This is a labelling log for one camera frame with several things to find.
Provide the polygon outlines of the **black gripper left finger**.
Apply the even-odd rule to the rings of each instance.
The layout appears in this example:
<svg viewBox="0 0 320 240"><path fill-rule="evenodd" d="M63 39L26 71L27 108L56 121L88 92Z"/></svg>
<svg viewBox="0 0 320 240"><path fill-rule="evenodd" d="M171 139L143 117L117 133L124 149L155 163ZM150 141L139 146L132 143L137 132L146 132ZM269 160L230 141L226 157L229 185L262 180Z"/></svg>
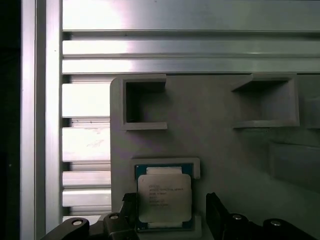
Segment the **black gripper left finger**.
<svg viewBox="0 0 320 240"><path fill-rule="evenodd" d="M137 194L126 193L119 212L103 215L95 224L81 217L65 220L43 240L138 240Z"/></svg>

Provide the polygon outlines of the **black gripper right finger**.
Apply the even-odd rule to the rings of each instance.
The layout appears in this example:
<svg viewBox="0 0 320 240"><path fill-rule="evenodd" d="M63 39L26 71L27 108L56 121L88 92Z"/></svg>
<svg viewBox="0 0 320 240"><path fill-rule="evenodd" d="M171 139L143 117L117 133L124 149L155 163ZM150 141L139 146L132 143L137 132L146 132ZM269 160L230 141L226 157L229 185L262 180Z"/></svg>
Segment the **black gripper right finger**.
<svg viewBox="0 0 320 240"><path fill-rule="evenodd" d="M279 218L258 225L240 213L230 213L218 196L206 195L206 223L215 240L314 240L310 234Z"/></svg>

